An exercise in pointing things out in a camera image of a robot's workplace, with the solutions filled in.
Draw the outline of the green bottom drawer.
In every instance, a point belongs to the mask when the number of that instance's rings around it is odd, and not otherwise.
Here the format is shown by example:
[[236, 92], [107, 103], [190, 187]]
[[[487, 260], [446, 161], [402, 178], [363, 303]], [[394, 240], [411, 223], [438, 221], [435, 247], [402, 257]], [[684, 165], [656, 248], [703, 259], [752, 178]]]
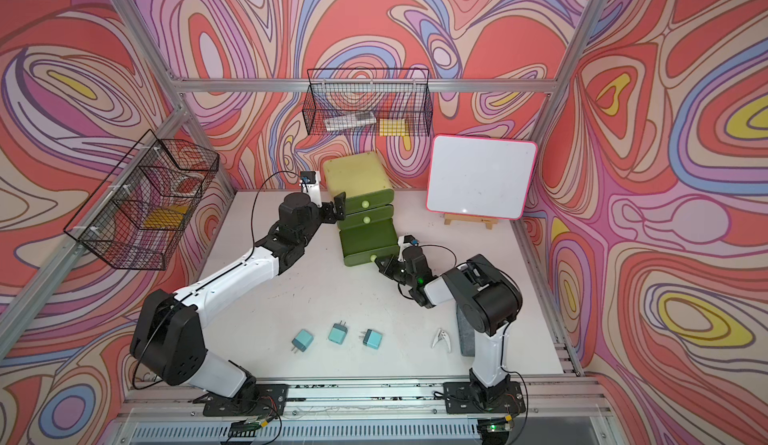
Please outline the green bottom drawer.
[[392, 219], [341, 230], [339, 236], [343, 262], [347, 267], [373, 263], [377, 258], [399, 252], [398, 235]]

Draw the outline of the yellow green drawer cabinet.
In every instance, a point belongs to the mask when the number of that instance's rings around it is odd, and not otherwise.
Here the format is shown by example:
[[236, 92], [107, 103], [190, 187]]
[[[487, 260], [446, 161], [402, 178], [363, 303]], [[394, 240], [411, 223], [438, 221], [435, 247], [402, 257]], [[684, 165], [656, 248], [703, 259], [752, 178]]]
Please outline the yellow green drawer cabinet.
[[394, 188], [379, 155], [367, 152], [329, 160], [322, 171], [331, 197], [346, 193], [346, 218], [337, 228], [350, 229], [394, 217]]

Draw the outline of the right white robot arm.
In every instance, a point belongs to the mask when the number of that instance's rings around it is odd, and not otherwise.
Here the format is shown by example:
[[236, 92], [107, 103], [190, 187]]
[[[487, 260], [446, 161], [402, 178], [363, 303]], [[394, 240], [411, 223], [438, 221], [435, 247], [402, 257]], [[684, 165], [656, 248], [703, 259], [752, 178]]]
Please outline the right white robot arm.
[[405, 286], [405, 295], [423, 308], [454, 302], [475, 333], [474, 361], [469, 371], [470, 400], [485, 409], [507, 393], [505, 368], [506, 327], [523, 306], [514, 280], [477, 254], [446, 272], [432, 272], [421, 246], [409, 246], [396, 255], [375, 258], [380, 274]]

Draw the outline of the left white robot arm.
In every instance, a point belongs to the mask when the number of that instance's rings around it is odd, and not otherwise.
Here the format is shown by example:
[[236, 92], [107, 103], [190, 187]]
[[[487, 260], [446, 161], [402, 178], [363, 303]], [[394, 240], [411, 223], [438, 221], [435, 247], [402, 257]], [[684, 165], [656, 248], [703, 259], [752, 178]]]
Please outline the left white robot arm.
[[144, 300], [130, 353], [165, 383], [244, 400], [254, 381], [245, 369], [208, 350], [203, 329], [246, 293], [289, 270], [323, 224], [346, 218], [346, 194], [322, 202], [313, 192], [286, 195], [266, 236], [223, 270], [172, 293]]

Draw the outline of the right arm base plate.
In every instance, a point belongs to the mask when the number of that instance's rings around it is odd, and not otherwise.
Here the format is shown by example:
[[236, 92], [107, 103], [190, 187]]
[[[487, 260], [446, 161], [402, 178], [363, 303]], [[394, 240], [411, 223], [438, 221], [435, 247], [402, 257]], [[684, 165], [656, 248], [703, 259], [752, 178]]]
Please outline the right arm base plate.
[[438, 396], [443, 399], [449, 415], [505, 414], [516, 417], [527, 411], [521, 383], [510, 379], [490, 388], [480, 382], [444, 382]]

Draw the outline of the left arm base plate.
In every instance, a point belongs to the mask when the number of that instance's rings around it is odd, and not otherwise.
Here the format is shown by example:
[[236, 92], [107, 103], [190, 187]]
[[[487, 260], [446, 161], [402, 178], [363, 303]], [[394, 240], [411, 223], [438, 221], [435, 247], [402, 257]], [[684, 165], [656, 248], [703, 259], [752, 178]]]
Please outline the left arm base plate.
[[282, 415], [288, 390], [287, 384], [250, 383], [231, 398], [209, 393], [202, 399], [203, 415], [206, 417]]

